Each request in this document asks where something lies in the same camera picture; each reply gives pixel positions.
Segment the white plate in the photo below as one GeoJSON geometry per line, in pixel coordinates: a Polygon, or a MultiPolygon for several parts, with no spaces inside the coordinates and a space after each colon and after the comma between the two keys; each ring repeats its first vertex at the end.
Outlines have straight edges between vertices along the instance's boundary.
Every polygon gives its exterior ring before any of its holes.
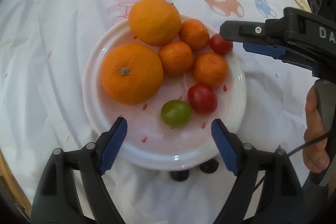
{"type": "MultiPolygon", "coordinates": [[[[182,21],[189,19],[184,15],[181,17],[182,21]]],[[[207,28],[210,36],[217,33],[213,28],[207,28]]],[[[236,133],[246,108],[246,81],[238,57],[234,53],[226,56],[230,73],[224,84],[215,90],[217,110],[211,115],[193,112],[192,119],[184,128],[171,129],[160,118],[161,107],[180,96],[187,102],[187,91],[196,82],[191,73],[184,77],[166,77],[156,95],[145,102],[146,108],[145,103],[128,106],[114,101],[101,85],[100,65],[109,50],[128,43],[145,45],[135,39],[125,20],[113,26],[95,45],[86,64],[82,81],[83,103],[94,130],[97,133],[107,131],[119,116],[125,117],[128,132],[119,154],[135,165],[148,169],[183,170],[216,156],[218,150],[211,137],[211,122],[220,118],[229,131],[236,133]]],[[[155,52],[159,50],[159,47],[148,47],[155,52]]],[[[206,51],[211,51],[209,46],[194,52],[194,55],[196,57],[206,51]]]]}

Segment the cherry tomato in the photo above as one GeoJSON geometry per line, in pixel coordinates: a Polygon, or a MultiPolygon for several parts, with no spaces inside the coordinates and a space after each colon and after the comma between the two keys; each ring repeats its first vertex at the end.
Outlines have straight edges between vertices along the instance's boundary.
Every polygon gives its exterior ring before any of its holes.
{"type": "Polygon", "coordinates": [[[221,34],[214,34],[210,38],[210,48],[219,55],[227,55],[233,50],[233,42],[223,39],[221,34]]]}
{"type": "Polygon", "coordinates": [[[191,107],[186,102],[171,100],[161,109],[161,118],[172,128],[185,126],[191,118],[191,107]]]}
{"type": "Polygon", "coordinates": [[[217,109],[217,96],[211,87],[198,83],[188,90],[188,102],[199,114],[208,115],[217,109]]]}

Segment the small orange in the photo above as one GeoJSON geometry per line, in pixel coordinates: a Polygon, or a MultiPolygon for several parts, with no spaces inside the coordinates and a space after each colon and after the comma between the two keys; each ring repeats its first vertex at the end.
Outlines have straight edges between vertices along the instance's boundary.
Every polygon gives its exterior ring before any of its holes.
{"type": "Polygon", "coordinates": [[[132,43],[111,50],[101,65],[100,79],[105,91],[127,105],[151,98],[163,81],[162,64],[155,52],[132,43]]]}
{"type": "Polygon", "coordinates": [[[194,62],[193,75],[197,82],[209,85],[213,89],[224,82],[228,64],[224,57],[214,52],[205,52],[194,62]]]}
{"type": "Polygon", "coordinates": [[[175,6],[165,0],[141,0],[130,9],[128,25],[145,44],[163,46],[178,35],[181,16],[175,6]]]}
{"type": "Polygon", "coordinates": [[[193,52],[184,42],[170,42],[161,47],[157,55],[161,60],[163,72],[170,76],[187,73],[194,63],[193,52]]]}
{"type": "Polygon", "coordinates": [[[210,42],[207,27],[195,18],[187,19],[182,22],[181,30],[178,35],[193,51],[204,49],[210,42]]]}

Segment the silver screw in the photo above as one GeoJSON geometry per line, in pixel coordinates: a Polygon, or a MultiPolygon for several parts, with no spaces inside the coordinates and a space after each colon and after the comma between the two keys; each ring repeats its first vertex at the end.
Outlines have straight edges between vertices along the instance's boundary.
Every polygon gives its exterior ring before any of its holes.
{"type": "Polygon", "coordinates": [[[251,150],[253,146],[252,146],[250,143],[244,143],[244,144],[243,144],[243,147],[244,147],[244,149],[246,149],[246,150],[251,150]]]}
{"type": "Polygon", "coordinates": [[[54,155],[59,155],[62,152],[62,149],[60,148],[55,148],[54,151],[52,152],[54,155]]]}
{"type": "Polygon", "coordinates": [[[96,146],[95,143],[88,143],[88,144],[86,145],[86,148],[87,148],[87,149],[93,149],[93,148],[95,148],[95,146],[96,146]]]}
{"type": "Polygon", "coordinates": [[[261,33],[262,30],[263,30],[263,29],[261,29],[261,27],[258,26],[258,27],[255,28],[254,31],[255,31],[256,33],[261,33]]]}
{"type": "Polygon", "coordinates": [[[277,153],[278,153],[279,155],[281,155],[281,156],[286,155],[286,151],[285,151],[284,149],[282,149],[282,148],[278,148],[278,149],[277,149],[277,153]]]}

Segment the red fruit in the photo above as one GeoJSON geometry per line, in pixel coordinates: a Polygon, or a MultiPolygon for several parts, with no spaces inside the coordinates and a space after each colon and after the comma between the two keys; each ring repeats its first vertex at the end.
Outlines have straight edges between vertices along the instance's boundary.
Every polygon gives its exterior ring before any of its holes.
{"type": "Polygon", "coordinates": [[[223,39],[221,34],[214,34],[210,38],[210,48],[219,55],[227,55],[233,50],[233,42],[223,39]]]}
{"type": "Polygon", "coordinates": [[[209,115],[217,109],[217,96],[211,87],[198,83],[188,90],[189,105],[199,114],[209,115]]]}

